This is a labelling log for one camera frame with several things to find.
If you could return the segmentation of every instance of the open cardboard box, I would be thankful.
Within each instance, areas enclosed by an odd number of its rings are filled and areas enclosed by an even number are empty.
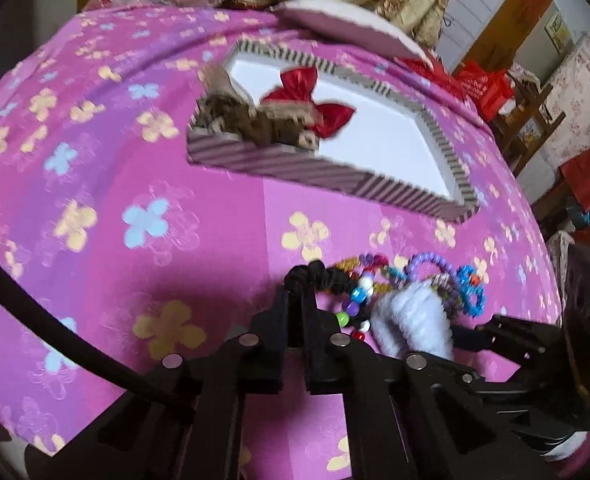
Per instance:
[[[281,85],[280,72],[315,66],[319,78],[313,100],[338,101],[357,111],[319,151],[285,144],[258,148],[234,134],[193,127],[192,164],[290,180],[463,222],[479,204],[450,141],[424,105],[389,85],[312,54],[240,41],[224,64],[229,75],[257,103]]]

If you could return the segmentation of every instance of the pink floral fabric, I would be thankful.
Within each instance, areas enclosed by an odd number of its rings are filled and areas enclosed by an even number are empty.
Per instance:
[[[564,121],[543,146],[558,168],[590,148],[590,33],[579,39],[549,83],[553,91],[546,104],[552,116],[566,112]]]
[[[425,104],[470,174],[480,212],[453,225],[189,164],[184,130],[203,92],[201,70],[239,38],[332,60]],[[472,121],[470,104],[404,67],[311,40],[271,14],[81,14],[0,81],[0,264],[69,330],[141,372],[169,352],[210,354],[243,332],[292,266],[367,251],[398,266],[419,251],[472,265],[486,285],[479,322],[496,312],[554,322],[560,302],[537,224],[487,130]],[[490,380],[515,370],[493,355],[458,357]],[[308,396],[301,372],[289,361],[281,395],[248,400],[247,478],[349,475],[341,399]],[[0,423],[9,431],[55,453],[120,393],[0,308]]]

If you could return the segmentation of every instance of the red bead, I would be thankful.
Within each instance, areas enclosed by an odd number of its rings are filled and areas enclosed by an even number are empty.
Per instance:
[[[375,257],[373,258],[373,264],[377,267],[384,267],[389,264],[389,259],[383,254],[375,254]]]

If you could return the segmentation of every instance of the wooden chair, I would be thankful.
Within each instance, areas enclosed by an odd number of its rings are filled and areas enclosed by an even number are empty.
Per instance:
[[[524,102],[518,105],[508,116],[497,116],[492,120],[491,129],[497,138],[497,144],[507,163],[510,165],[515,162],[514,159],[509,160],[511,153],[517,154],[519,157],[517,164],[512,170],[512,174],[517,177],[528,161],[531,160],[533,155],[537,153],[544,145],[544,142],[548,140],[566,118],[566,113],[561,112],[554,121],[549,123],[542,115],[540,107],[544,104],[550,92],[552,92],[553,86],[547,84],[541,92],[537,93],[523,85],[521,81],[513,77],[510,73],[508,76],[515,81],[515,87],[523,96]],[[518,134],[531,118],[534,118],[537,126],[539,126],[541,135],[533,140],[533,142],[527,144]]]

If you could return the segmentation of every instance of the white bead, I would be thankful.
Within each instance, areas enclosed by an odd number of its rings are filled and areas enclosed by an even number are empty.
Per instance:
[[[374,280],[370,276],[362,276],[357,282],[357,286],[363,288],[364,290],[369,290],[370,288],[373,288],[374,283]]]

